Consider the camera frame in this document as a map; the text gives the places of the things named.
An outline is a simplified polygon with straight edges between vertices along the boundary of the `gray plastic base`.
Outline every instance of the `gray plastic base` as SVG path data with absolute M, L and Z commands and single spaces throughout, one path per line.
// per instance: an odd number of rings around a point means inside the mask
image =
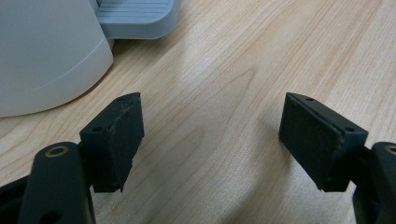
M 96 16 L 107 38 L 155 39 L 177 22 L 181 0 L 103 0 Z

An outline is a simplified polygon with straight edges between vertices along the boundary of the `black plastic bracket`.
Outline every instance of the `black plastic bracket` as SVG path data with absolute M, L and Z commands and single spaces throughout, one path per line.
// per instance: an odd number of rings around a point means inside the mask
M 121 96 L 81 132 L 35 155 L 29 176 L 0 188 L 0 223 L 95 223 L 95 192 L 123 189 L 144 137 L 140 93 Z
M 396 223 L 396 145 L 369 150 L 367 135 L 315 99 L 286 94 L 279 138 L 318 189 L 345 191 L 352 180 L 358 223 Z

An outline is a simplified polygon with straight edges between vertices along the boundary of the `screw hole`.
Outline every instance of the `screw hole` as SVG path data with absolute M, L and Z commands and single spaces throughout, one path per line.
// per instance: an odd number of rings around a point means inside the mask
M 346 130 L 347 132 L 351 132 L 351 133 L 355 132 L 355 129 L 353 129 L 353 128 L 345 128 L 345 130 Z
M 393 154 L 393 155 L 396 155 L 396 146 L 385 146 L 385 149 L 386 149 L 389 153 L 391 153 L 391 154 Z
M 50 211 L 40 219 L 40 224 L 52 224 L 52 223 L 57 223 L 59 220 L 61 220 L 62 214 L 60 212 L 56 211 Z
M 66 153 L 68 150 L 69 148 L 64 146 L 53 147 L 46 152 L 46 157 L 58 157 Z
M 93 131 L 94 133 L 101 132 L 102 130 L 103 130 L 102 127 L 95 127 L 95 128 L 92 128 L 92 131 Z

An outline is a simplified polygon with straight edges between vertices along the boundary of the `wooden table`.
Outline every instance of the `wooden table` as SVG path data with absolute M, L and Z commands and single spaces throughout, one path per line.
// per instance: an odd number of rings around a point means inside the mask
M 396 142 L 396 1 L 190 0 L 158 40 L 121 40 L 114 64 L 66 105 L 0 119 L 0 185 L 114 98 L 142 92 L 146 136 L 98 223 L 354 223 L 278 141 L 287 91 Z

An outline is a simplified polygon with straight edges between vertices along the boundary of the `wood grain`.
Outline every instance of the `wood grain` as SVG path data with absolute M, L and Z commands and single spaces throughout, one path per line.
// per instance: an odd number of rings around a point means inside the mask
M 124 192 L 93 195 L 98 223 L 355 223 L 355 187 L 317 190 L 278 126 L 291 91 L 369 131 L 367 147 L 396 142 L 395 11 L 393 0 L 183 1 L 171 34 L 117 41 L 78 99 L 0 119 L 0 184 L 140 91 L 146 136 Z

